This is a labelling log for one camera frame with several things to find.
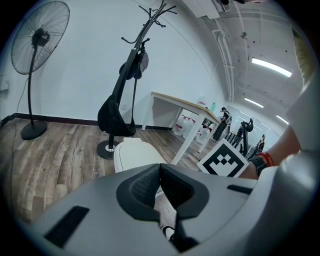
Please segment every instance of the fan grille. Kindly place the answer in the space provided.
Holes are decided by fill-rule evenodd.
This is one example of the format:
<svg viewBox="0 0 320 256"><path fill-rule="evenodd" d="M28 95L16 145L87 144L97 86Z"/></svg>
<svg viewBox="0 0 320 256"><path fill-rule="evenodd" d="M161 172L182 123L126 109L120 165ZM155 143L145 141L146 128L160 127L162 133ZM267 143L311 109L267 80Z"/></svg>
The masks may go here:
<svg viewBox="0 0 320 256"><path fill-rule="evenodd" d="M38 46L32 72L40 68L60 42L69 22L70 10L62 1L46 3L23 19L12 45L11 60L17 72L26 75L30 72L34 46L33 35L42 29L50 35L49 41Z"/></svg>

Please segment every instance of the ceiling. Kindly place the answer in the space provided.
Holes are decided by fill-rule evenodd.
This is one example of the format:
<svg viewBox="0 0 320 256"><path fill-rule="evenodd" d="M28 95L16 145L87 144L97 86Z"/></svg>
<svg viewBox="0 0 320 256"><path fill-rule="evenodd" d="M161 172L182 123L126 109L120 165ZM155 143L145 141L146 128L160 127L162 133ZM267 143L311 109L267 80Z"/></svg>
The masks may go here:
<svg viewBox="0 0 320 256"><path fill-rule="evenodd" d="M273 1L237 4L242 26L234 3L229 6L230 10L221 13L218 20L230 44L235 79L233 100L260 109L245 101L246 97L263 105L260 111L268 116L285 116L303 85L289 19ZM241 37L243 31L248 35L247 40ZM280 66L292 75L287 77L253 64L253 57Z"/></svg>

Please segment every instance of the black baseboard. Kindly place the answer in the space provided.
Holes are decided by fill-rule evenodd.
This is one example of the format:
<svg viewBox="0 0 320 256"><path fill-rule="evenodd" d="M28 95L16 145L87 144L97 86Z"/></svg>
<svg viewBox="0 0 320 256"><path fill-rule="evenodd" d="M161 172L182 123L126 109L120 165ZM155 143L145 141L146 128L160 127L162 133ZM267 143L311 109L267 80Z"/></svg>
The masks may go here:
<svg viewBox="0 0 320 256"><path fill-rule="evenodd" d="M43 122L53 122L53 123L62 123L62 124L72 124L72 125L84 125L84 126L98 126L98 121L95 120L85 120L85 119L74 119L74 118L65 118L65 117L56 117L56 116L46 116L46 115L32 115L33 119L36 121L43 121ZM8 115L6 118L2 120L2 126L4 126L7 122L15 119L30 119L29 114L23 113L14 113L12 115ZM141 129L141 124L136 124L135 127L137 129ZM153 130L171 130L171 127L161 127L161 126L151 126L147 125L146 129L153 129Z"/></svg>

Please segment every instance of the wooden floor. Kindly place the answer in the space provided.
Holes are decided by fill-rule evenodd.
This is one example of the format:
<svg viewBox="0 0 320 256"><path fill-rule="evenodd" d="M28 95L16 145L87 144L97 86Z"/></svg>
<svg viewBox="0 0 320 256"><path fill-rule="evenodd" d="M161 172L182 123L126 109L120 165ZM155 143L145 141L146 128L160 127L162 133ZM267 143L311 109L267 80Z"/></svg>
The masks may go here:
<svg viewBox="0 0 320 256"><path fill-rule="evenodd" d="M30 224L53 202L83 183L115 173L115 169L113 160L97 154L97 145L109 137L97 126L49 122L42 136L22 140L20 131L28 122L16 118L0 129L0 174L9 205ZM153 145L167 163L184 141L168 130L137 130L135 137ZM198 170L197 162L214 146L210 140L198 153L200 144L193 140L177 165ZM154 208L160 211L163 225L174 226L175 211L164 194L156 198Z"/></svg>

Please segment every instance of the power cord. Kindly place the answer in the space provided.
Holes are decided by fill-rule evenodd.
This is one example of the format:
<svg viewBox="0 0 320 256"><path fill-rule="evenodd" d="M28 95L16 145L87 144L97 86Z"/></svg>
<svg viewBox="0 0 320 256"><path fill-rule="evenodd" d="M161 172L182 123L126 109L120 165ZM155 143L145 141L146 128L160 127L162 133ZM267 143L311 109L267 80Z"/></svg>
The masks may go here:
<svg viewBox="0 0 320 256"><path fill-rule="evenodd" d="M18 113L19 111L19 105L20 105L20 102L22 100L22 97L24 96L25 94L25 90L26 90L26 85L27 85L27 81L29 80L29 77L25 80L25 83L24 83L24 87L23 87L23 92L20 96L20 99L18 101L18 105L17 105L17 108L16 108L16 113ZM17 119L15 118L14 120L14 137L13 137L13 141L12 141L12 145L11 145L11 169L10 169L10 181L9 181L9 185L10 185L10 204L11 204L11 212L14 213L14 203L13 203L13 199L12 199L12 176L13 176L13 170L14 170L14 163L15 163L15 149L14 149L14 146L15 146L15 140L16 140L16 137L17 137Z"/></svg>

